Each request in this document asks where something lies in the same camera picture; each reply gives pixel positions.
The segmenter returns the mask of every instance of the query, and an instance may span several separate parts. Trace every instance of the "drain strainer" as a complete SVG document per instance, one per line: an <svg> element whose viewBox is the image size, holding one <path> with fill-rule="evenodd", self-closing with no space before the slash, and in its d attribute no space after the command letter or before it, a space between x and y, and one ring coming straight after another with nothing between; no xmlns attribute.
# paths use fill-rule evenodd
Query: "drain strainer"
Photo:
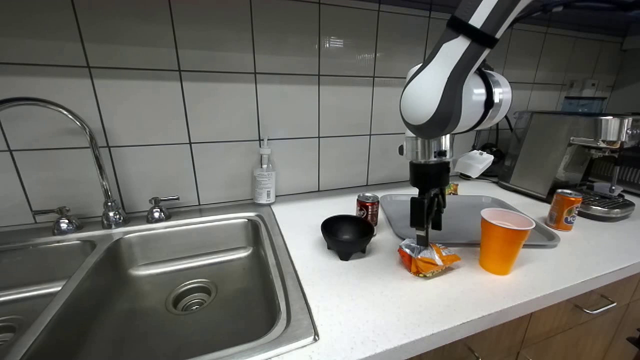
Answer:
<svg viewBox="0 0 640 360"><path fill-rule="evenodd" d="M13 339L18 327L12 323L0 323L0 347Z"/></svg>
<svg viewBox="0 0 640 360"><path fill-rule="evenodd" d="M166 309L173 314L192 314L216 297L216 286L205 279L191 280L175 288L166 298Z"/></svg>

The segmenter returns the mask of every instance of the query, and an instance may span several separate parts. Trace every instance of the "gray tray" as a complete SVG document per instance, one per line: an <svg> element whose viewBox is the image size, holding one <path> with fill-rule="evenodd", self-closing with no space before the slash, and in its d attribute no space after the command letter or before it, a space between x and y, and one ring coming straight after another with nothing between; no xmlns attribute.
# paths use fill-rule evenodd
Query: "gray tray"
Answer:
<svg viewBox="0 0 640 360"><path fill-rule="evenodd" d="M409 201L415 195L383 195L380 205L394 233L402 239L415 238L409 226ZM442 217L442 231L429 231L429 240L452 246L480 245L480 211L486 208L517 210L495 197L482 195L447 196L447 208ZM556 247L560 237L536 221L525 247Z"/></svg>

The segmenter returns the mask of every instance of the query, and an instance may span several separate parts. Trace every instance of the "espresso machine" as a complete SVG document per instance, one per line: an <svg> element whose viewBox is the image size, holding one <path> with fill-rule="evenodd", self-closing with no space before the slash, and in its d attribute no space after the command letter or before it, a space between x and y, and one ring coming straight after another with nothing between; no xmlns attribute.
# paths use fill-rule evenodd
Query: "espresso machine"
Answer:
<svg viewBox="0 0 640 360"><path fill-rule="evenodd" d="M616 195L621 154L640 140L640 116L521 111L498 185L550 202L557 189L582 194L579 215L599 221L627 218L635 204ZM591 189L594 160L612 164L606 191Z"/></svg>

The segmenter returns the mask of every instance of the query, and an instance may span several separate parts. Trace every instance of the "stainless steel sink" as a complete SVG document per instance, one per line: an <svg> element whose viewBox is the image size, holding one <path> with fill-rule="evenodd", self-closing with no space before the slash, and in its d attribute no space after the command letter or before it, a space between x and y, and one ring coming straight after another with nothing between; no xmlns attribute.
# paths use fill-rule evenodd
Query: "stainless steel sink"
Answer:
<svg viewBox="0 0 640 360"><path fill-rule="evenodd" d="M269 207L143 221L72 235L96 251L8 359L266 359L317 339Z"/></svg>
<svg viewBox="0 0 640 360"><path fill-rule="evenodd" d="M94 249L92 241L0 248L0 359Z"/></svg>

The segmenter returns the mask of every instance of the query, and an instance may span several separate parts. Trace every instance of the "orange plastic cup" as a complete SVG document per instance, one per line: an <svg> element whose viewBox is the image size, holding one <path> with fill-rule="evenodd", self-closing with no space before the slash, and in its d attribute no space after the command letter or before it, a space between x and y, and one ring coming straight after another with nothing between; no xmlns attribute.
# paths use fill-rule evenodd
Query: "orange plastic cup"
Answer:
<svg viewBox="0 0 640 360"><path fill-rule="evenodd" d="M507 209L487 208L480 215L480 266L492 274L507 275L536 223Z"/></svg>

